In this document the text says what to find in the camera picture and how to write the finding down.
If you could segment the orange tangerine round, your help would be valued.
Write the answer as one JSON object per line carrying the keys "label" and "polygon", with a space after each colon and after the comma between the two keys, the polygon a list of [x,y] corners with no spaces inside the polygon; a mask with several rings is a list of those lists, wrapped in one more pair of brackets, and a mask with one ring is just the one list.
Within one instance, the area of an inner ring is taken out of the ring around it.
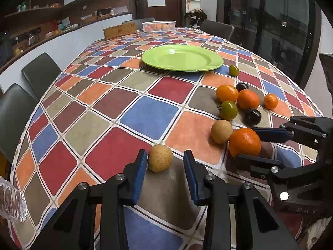
{"label": "orange tangerine round", "polygon": [[257,109],[260,103],[260,99],[255,92],[249,89],[241,90],[238,94],[237,100],[238,106],[242,110]]}

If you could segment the dark chair far end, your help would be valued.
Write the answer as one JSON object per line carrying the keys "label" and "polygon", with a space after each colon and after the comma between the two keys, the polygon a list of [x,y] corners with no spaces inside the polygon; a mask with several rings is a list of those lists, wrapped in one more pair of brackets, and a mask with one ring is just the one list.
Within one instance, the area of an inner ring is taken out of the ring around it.
{"label": "dark chair far end", "polygon": [[155,21],[155,18],[148,17],[148,18],[143,18],[143,19],[129,20],[129,21],[124,21],[122,24],[134,23],[136,30],[141,30],[141,29],[143,29],[143,23],[147,23],[150,21]]}

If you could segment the small orange kumquat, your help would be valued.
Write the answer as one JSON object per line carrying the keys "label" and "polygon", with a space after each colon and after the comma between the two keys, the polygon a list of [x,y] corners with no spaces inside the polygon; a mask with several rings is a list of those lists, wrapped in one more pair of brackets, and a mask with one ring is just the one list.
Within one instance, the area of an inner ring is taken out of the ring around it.
{"label": "small orange kumquat", "polygon": [[265,106],[265,108],[267,108],[268,110],[273,110],[277,107],[278,105],[278,98],[275,94],[267,94],[264,99],[263,99],[263,105]]}

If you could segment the dark chair near left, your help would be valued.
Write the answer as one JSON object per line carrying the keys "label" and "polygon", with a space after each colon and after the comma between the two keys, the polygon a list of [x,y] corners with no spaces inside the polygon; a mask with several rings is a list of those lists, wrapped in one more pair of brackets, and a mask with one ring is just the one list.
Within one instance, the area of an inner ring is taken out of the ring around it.
{"label": "dark chair near left", "polygon": [[1,152],[12,163],[21,134],[37,101],[20,85],[12,84],[1,97]]}

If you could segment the green tomato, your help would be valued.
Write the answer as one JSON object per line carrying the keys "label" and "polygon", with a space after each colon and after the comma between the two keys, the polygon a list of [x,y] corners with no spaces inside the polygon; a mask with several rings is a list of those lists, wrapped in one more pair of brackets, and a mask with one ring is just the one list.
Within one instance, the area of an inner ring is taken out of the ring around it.
{"label": "green tomato", "polygon": [[232,77],[237,77],[239,75],[239,69],[235,65],[229,67],[229,75]]}
{"label": "green tomato", "polygon": [[236,118],[238,114],[238,108],[232,101],[226,100],[219,107],[220,118],[231,121]]}

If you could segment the dark chair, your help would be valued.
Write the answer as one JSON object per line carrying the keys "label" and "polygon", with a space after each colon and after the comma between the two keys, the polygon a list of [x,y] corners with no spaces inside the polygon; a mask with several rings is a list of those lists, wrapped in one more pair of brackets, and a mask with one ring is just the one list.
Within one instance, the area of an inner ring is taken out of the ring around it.
{"label": "dark chair", "polygon": [[1,152],[12,163],[21,134],[37,101],[20,85],[12,84],[1,97]]}
{"label": "dark chair", "polygon": [[201,23],[200,30],[213,36],[218,36],[230,40],[234,32],[234,27],[230,24],[205,20]]}
{"label": "dark chair", "polygon": [[21,73],[36,97],[41,99],[62,71],[49,54],[44,52],[27,64]]}

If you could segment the colourful checkered tablecloth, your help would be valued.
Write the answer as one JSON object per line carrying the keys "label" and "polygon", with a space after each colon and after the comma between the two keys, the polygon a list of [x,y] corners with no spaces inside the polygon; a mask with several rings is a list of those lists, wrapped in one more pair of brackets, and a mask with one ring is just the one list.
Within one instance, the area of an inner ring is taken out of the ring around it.
{"label": "colourful checkered tablecloth", "polygon": [[[142,54],[160,45],[186,44],[214,51],[215,71],[167,72],[145,65]],[[229,75],[235,65],[239,75]],[[191,200],[183,152],[228,183],[253,183],[271,201],[266,182],[234,168],[229,149],[211,139],[219,119],[216,89],[246,83],[259,98],[275,94],[274,110],[259,106],[261,127],[321,111],[292,80],[263,58],[226,40],[189,28],[92,43],[56,79],[36,106],[16,149],[11,182],[24,194],[28,215],[11,222],[10,235],[30,248],[80,183],[103,183],[133,162],[139,150],[168,146],[170,168],[146,172],[137,204],[125,208],[130,249],[200,249],[207,210]]]}

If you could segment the woven brown box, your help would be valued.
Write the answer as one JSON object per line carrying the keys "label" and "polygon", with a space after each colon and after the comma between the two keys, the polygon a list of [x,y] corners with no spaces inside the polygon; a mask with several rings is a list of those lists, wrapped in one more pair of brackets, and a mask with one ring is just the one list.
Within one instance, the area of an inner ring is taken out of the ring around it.
{"label": "woven brown box", "polygon": [[105,39],[111,39],[134,34],[137,32],[137,29],[134,23],[125,23],[103,29],[103,32]]}

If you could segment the clear plastic fruit container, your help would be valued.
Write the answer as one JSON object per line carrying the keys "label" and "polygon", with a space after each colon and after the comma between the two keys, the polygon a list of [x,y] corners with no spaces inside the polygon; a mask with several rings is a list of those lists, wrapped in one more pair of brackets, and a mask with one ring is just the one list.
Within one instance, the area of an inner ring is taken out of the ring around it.
{"label": "clear plastic fruit container", "polygon": [[175,29],[176,21],[148,21],[142,23],[145,33],[171,32]]}

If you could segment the black glass sliding door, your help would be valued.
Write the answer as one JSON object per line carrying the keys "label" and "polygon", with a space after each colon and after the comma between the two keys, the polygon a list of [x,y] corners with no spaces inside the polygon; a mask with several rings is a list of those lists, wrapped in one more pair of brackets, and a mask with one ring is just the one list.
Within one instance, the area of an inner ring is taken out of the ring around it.
{"label": "black glass sliding door", "polygon": [[264,58],[302,89],[321,36],[315,0],[220,0],[218,17],[235,30],[231,41]]}

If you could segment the dark chair right side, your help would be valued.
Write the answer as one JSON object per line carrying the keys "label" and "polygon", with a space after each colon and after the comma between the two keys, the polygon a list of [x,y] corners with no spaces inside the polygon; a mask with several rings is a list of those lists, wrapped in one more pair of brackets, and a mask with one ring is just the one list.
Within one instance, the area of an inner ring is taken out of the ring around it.
{"label": "dark chair right side", "polygon": [[213,36],[218,36],[230,40],[234,32],[234,27],[230,24],[205,20],[201,23],[200,30]]}

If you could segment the smooth orange citrus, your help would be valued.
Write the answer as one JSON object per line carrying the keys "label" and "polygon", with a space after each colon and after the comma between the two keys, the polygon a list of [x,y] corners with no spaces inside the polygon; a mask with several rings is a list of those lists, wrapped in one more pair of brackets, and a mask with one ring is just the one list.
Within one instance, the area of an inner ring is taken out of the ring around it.
{"label": "smooth orange citrus", "polygon": [[221,103],[227,100],[235,103],[238,95],[237,89],[231,85],[221,85],[216,90],[216,97]]}

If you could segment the dark plum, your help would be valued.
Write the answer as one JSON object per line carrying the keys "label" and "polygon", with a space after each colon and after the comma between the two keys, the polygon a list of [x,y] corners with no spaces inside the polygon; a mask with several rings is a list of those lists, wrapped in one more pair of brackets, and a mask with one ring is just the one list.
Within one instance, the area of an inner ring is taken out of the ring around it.
{"label": "dark plum", "polygon": [[249,89],[248,87],[248,84],[244,83],[244,82],[239,82],[237,85],[236,85],[236,89],[238,92],[241,92],[242,90],[247,90]]}
{"label": "dark plum", "polygon": [[252,127],[258,125],[261,122],[262,115],[257,109],[251,108],[244,111],[243,121],[246,125]]}

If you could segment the brown longan fruit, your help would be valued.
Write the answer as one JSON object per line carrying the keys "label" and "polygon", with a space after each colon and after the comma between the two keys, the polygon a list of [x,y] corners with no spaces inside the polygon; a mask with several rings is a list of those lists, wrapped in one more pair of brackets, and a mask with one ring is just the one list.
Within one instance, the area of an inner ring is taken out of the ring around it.
{"label": "brown longan fruit", "polygon": [[232,125],[226,120],[216,121],[211,128],[212,139],[218,144],[226,143],[232,134]]}
{"label": "brown longan fruit", "polygon": [[163,172],[171,166],[172,160],[173,154],[169,147],[155,145],[151,147],[148,154],[148,168],[155,173]]}

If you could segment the large orange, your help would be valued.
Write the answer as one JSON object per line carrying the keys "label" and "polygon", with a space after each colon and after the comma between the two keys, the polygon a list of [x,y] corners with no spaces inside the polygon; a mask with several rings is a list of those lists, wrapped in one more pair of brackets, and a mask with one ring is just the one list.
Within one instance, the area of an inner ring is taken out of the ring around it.
{"label": "large orange", "polygon": [[257,133],[250,128],[240,128],[234,131],[229,139],[229,152],[232,157],[238,154],[259,156],[261,140]]}

